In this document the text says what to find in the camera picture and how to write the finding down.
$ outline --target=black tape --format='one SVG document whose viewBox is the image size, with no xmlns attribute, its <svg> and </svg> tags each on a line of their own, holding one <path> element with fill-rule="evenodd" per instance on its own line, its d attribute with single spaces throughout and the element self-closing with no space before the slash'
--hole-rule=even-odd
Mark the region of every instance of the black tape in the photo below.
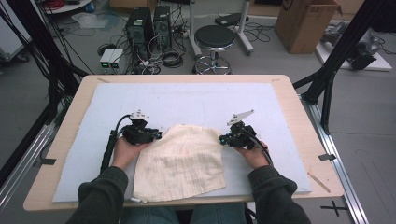
<svg viewBox="0 0 396 224">
<path fill-rule="evenodd" d="M 56 160 L 55 159 L 43 159 L 41 161 L 42 165 L 53 165 L 55 164 Z"/>
<path fill-rule="evenodd" d="M 338 212 L 338 210 L 344 210 L 344 211 L 347 211 L 347 210 L 348 210 L 347 207 L 338 207 L 338 206 L 336 206 L 334 201 L 332 201 L 332 206 L 321 206 L 320 208 L 321 208 L 321 209 L 331 209 L 331 210 L 334 210 L 335 214 L 336 214 L 338 217 L 340 216 L 340 213 Z"/>
<path fill-rule="evenodd" d="M 332 161 L 332 160 L 337 159 L 333 154 L 331 154 L 331 155 L 329 155 L 329 154 L 323 154 L 323 155 L 320 155 L 320 156 L 318 156 L 318 157 L 319 157 L 319 159 L 320 159 L 321 161 L 326 161 L 326 160 Z"/>
</svg>

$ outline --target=tape mark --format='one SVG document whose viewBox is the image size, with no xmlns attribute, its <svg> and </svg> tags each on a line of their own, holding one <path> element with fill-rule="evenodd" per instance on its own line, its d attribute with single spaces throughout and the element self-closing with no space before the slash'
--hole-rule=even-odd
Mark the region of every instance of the tape mark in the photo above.
<svg viewBox="0 0 396 224">
<path fill-rule="evenodd" d="M 98 78 L 99 81 L 105 82 L 105 83 L 110 83 L 109 81 L 102 79 L 102 78 Z"/>
<path fill-rule="evenodd" d="M 329 188 L 326 187 L 326 185 L 324 185 L 319 179 L 317 179 L 316 176 L 311 175 L 311 173 L 308 172 L 308 174 L 312 177 L 312 179 L 315 180 L 315 182 L 317 182 L 321 187 L 323 187 L 328 193 L 332 192 Z"/>
<path fill-rule="evenodd" d="M 329 154 L 323 154 L 323 155 L 320 155 L 318 157 L 319 157 L 319 159 L 321 161 L 326 161 L 326 160 L 333 161 L 333 160 L 337 159 L 333 154 L 330 154 L 330 155 Z"/>
<path fill-rule="evenodd" d="M 55 159 L 45 158 L 45 159 L 41 160 L 41 164 L 43 164 L 43 165 L 53 165 L 53 164 L 55 164 L 55 162 L 56 162 Z"/>
<path fill-rule="evenodd" d="M 338 212 L 338 210 L 345 210 L 345 211 L 348 210 L 347 207 L 338 207 L 338 206 L 335 206 L 335 202 L 334 202 L 334 201 L 332 201 L 332 206 L 321 206 L 320 208 L 321 208 L 321 209 L 332 209 L 332 210 L 334 210 L 335 214 L 336 214 L 338 217 L 340 216 L 340 213 Z"/>
</svg>

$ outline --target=round stool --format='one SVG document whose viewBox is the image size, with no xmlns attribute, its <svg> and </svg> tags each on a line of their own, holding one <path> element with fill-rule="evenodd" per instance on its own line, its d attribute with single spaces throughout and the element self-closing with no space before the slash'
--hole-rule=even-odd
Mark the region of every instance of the round stool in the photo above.
<svg viewBox="0 0 396 224">
<path fill-rule="evenodd" d="M 195 43 L 200 49 L 210 51 L 210 56 L 203 56 L 195 62 L 192 69 L 196 74 L 231 74 L 230 64 L 219 57 L 218 51 L 230 48 L 235 41 L 235 34 L 230 29 L 219 25 L 199 28 L 194 35 Z"/>
</svg>

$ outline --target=jeans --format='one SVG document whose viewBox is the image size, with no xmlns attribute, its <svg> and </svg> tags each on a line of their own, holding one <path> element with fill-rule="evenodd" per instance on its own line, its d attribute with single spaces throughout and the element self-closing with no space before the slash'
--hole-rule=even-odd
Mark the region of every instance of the jeans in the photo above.
<svg viewBox="0 0 396 224">
<path fill-rule="evenodd" d="M 120 224 L 174 224 L 178 223 L 173 207 L 124 208 Z M 190 224 L 246 224 L 243 203 L 221 203 L 197 205 L 191 215 Z"/>
</svg>

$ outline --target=wooden table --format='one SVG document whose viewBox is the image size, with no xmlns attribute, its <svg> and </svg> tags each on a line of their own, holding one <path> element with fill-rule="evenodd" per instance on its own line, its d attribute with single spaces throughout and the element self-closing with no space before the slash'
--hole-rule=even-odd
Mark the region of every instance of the wooden table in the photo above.
<svg viewBox="0 0 396 224">
<path fill-rule="evenodd" d="M 74 209 L 78 203 L 53 203 L 52 198 L 61 177 L 64 161 L 72 146 L 79 124 L 90 105 L 96 86 L 99 83 L 271 83 L 278 102 L 289 125 L 294 143 L 308 172 L 312 192 L 293 195 L 293 198 L 340 197 L 343 187 L 329 161 L 321 161 L 318 156 L 325 154 L 317 133 L 300 102 L 288 77 L 283 75 L 157 75 L 157 76 L 88 76 L 85 77 L 70 105 L 64 121 L 52 143 L 47 158 L 56 159 L 54 165 L 43 165 L 23 204 L 27 211 L 48 211 Z M 251 202 L 251 196 L 189 198 L 166 203 L 146 205 L 182 205 L 196 203 Z"/>
</svg>

